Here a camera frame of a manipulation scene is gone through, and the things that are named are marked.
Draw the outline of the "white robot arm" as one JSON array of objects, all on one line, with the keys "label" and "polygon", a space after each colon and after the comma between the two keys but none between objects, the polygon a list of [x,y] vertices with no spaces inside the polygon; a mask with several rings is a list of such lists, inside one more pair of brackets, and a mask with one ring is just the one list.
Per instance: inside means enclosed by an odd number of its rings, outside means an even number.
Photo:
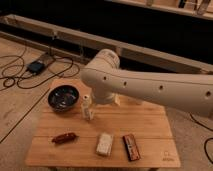
[{"label": "white robot arm", "polygon": [[100,50],[82,69],[81,80],[91,88],[95,104],[110,104],[117,94],[213,117],[213,75],[121,70],[118,55]]}]

